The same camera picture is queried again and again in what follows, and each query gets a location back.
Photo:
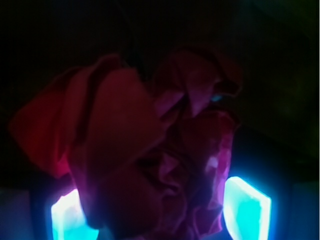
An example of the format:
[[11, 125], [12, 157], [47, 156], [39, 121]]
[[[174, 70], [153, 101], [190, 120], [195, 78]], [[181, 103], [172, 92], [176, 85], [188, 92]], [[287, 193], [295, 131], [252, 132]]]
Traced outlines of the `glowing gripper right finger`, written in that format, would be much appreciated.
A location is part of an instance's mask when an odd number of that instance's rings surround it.
[[318, 240], [319, 178], [306, 171], [232, 170], [223, 220], [232, 240]]

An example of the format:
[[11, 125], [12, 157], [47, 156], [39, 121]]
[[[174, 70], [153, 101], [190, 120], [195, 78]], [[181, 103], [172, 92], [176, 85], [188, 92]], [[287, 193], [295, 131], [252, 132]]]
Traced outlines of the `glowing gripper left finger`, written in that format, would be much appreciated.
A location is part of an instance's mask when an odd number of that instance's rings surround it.
[[98, 235], [86, 223], [76, 189], [44, 204], [32, 202], [27, 190], [0, 190], [2, 240], [96, 240]]

